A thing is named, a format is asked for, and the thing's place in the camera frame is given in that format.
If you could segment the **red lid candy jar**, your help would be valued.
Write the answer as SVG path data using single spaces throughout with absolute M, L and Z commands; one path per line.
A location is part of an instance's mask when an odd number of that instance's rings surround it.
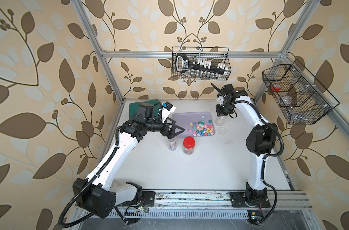
M 185 137 L 183 141 L 184 153 L 191 155 L 194 152 L 195 139 L 193 137 Z

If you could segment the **clear plastic jar lid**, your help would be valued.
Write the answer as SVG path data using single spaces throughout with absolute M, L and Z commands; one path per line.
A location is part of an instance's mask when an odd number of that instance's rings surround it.
M 224 128 L 224 127 L 219 127 L 219 128 L 218 128 L 218 133 L 219 133 L 220 135 L 226 135 L 227 132 L 228 132 L 227 129 Z

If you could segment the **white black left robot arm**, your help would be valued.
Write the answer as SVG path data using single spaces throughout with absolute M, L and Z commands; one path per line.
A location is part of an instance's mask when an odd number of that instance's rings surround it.
M 75 195 L 63 209 L 58 219 L 59 227 L 70 228 L 92 216 L 104 219 L 117 208 L 117 205 L 138 199 L 141 186 L 135 183 L 126 183 L 117 189 L 112 188 L 112 183 L 124 160 L 148 132 L 160 132 L 164 137 L 172 139 L 184 131 L 184 128 L 176 125 L 171 118 L 156 121 L 135 117 L 134 120 L 128 120 L 118 126 L 114 146 L 84 180 L 77 179 L 74 182 Z M 64 218 L 73 204 L 77 204 L 89 213 L 78 220 L 66 223 Z

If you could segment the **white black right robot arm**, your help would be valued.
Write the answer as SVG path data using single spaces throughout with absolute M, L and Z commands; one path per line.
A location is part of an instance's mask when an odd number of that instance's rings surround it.
M 274 203 L 269 212 L 261 217 L 251 214 L 248 222 L 251 225 L 261 225 L 275 210 L 278 193 L 274 186 L 265 180 L 265 170 L 269 158 L 278 157 L 284 151 L 283 138 L 278 132 L 278 126 L 265 119 L 245 90 L 236 90 L 233 85 L 226 84 L 221 89 L 211 84 L 218 92 L 216 113 L 218 118 L 231 116 L 237 108 L 248 124 L 251 132 L 245 144 L 251 153 L 251 166 L 248 182 L 243 196 L 237 195 L 235 201 L 250 208 L 262 208 L 268 202 L 268 188 L 274 193 Z

